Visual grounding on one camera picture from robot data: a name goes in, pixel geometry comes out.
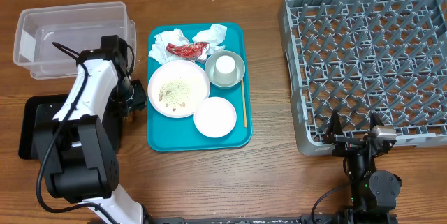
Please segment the red foil wrapper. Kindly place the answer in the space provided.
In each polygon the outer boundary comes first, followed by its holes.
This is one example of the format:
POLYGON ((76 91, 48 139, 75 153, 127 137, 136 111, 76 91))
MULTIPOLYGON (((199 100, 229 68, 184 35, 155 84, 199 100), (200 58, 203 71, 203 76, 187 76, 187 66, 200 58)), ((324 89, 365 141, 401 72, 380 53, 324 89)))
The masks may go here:
POLYGON ((171 54, 185 59, 197 60, 204 55, 208 45, 209 43, 206 42, 197 42, 181 46, 176 46, 172 43, 168 43, 168 45, 166 46, 166 50, 171 54))

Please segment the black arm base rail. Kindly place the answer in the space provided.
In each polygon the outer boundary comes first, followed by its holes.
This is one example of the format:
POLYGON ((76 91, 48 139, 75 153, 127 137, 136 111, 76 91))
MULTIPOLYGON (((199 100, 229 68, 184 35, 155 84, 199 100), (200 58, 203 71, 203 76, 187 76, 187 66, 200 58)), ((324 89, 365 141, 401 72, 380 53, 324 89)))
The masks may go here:
MULTIPOLYGON (((379 219, 360 219, 359 221, 345 221, 339 214, 316 214, 315 223, 339 224, 339 223, 391 223, 398 224, 396 215, 380 221, 379 219)), ((152 218, 152 224, 313 224, 310 214, 304 214, 297 218, 208 218, 208 219, 184 219, 184 218, 152 218)))

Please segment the white napkin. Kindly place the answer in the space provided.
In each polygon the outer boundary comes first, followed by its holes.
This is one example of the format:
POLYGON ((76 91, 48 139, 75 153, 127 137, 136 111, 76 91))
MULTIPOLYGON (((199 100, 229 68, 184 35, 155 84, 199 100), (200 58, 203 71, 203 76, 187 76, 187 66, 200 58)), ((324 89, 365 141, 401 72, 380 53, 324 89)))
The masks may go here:
POLYGON ((225 49, 225 46, 221 44, 225 41, 227 29, 227 26, 221 24, 212 24, 209 29, 198 32, 193 37, 193 42, 208 43, 208 55, 222 51, 225 49))
POLYGON ((151 50, 148 53, 148 57, 157 61, 161 65, 181 59, 181 57, 167 51, 166 48, 168 43, 175 46, 184 46, 190 43, 180 29, 161 32, 155 35, 154 39, 155 42, 151 45, 151 50))

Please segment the large pink plate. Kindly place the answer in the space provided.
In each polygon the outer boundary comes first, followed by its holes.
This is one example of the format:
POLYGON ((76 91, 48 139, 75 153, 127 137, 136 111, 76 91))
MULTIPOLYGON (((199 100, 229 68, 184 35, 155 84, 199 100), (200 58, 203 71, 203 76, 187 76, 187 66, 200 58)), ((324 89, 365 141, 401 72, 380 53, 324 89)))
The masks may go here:
POLYGON ((205 71, 192 61, 176 60, 157 68, 149 79, 147 93, 152 107, 170 118, 191 116, 210 95, 205 71))

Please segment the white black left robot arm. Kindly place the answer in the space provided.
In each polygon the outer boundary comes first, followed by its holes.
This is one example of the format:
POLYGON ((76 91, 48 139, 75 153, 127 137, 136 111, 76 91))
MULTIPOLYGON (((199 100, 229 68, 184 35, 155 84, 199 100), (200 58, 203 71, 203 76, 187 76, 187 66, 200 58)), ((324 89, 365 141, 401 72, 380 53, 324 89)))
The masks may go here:
POLYGON ((34 129, 39 205, 50 213, 88 208, 104 223, 150 223, 146 208, 119 183, 116 151, 103 126, 106 113, 122 120, 146 106, 141 81, 130 79, 133 48, 117 35, 81 52, 53 45, 75 60, 78 74, 61 109, 34 129))

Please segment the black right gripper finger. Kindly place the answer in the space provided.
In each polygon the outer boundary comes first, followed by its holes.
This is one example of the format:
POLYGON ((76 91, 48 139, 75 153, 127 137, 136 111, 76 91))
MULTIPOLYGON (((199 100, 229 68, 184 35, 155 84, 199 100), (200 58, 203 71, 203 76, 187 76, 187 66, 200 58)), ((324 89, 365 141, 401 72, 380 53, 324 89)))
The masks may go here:
POLYGON ((339 120, 338 111, 334 110, 331 114, 329 126, 322 139, 324 144, 336 144, 341 137, 344 136, 342 125, 339 120))
POLYGON ((370 114, 369 120, 370 120, 370 128, 374 128, 375 126, 383 126, 381 117, 375 112, 370 114))

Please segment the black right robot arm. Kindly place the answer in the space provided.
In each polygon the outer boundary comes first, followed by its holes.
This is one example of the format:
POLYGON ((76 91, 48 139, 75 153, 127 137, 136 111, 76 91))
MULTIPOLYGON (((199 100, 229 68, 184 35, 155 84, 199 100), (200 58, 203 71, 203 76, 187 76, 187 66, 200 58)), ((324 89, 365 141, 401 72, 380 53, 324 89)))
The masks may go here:
POLYGON ((313 223, 317 222, 315 210, 327 196, 340 189, 351 189, 351 206, 329 217, 326 223, 396 223, 390 214, 397 205, 402 180, 395 174, 378 170, 375 158, 388 153, 397 141, 397 133, 383 124, 376 113, 369 116, 370 128, 363 137, 346 137, 338 111, 333 111, 323 143, 334 146, 332 155, 342 157, 343 169, 349 181, 321 196, 311 210, 313 223))

